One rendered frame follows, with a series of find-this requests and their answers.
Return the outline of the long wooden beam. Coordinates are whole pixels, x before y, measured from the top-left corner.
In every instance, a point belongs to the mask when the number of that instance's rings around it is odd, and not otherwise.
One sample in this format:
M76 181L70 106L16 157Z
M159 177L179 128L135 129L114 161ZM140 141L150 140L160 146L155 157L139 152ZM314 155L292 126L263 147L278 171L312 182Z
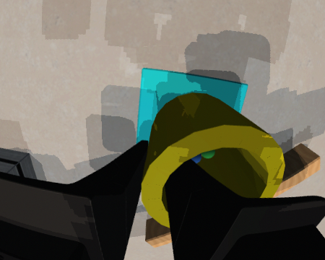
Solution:
M285 160L284 176L273 197L295 187L299 182L317 173L320 170L319 167L321 167L321 157L305 147L302 142L283 155ZM153 217L146 220L145 230L145 242L148 242L153 248L172 243L170 228L156 222Z

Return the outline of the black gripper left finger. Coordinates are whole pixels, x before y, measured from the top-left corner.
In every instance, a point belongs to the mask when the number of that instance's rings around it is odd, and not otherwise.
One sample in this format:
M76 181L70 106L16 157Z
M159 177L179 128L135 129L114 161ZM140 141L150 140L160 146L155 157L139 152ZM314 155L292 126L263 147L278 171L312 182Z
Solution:
M142 192L143 139L71 184L1 173L0 220L82 243L90 260L124 260Z

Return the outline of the blue marble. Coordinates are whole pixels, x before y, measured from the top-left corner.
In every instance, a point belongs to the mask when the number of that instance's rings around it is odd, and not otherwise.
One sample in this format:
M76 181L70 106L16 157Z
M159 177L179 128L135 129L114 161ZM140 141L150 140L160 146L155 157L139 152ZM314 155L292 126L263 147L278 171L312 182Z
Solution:
M199 154L199 155L197 155L197 156L195 156L194 158L191 158L191 159L192 159L192 161L194 161L195 163L197 163L197 162L200 161L200 159L202 159L202 155Z

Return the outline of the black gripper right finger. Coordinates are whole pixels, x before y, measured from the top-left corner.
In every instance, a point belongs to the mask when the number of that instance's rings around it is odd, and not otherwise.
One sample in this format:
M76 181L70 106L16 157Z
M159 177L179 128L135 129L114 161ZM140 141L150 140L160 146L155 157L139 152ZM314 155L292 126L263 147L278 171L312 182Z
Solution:
M241 236L315 225L322 196L242 197L189 159L165 183L174 260L223 260Z

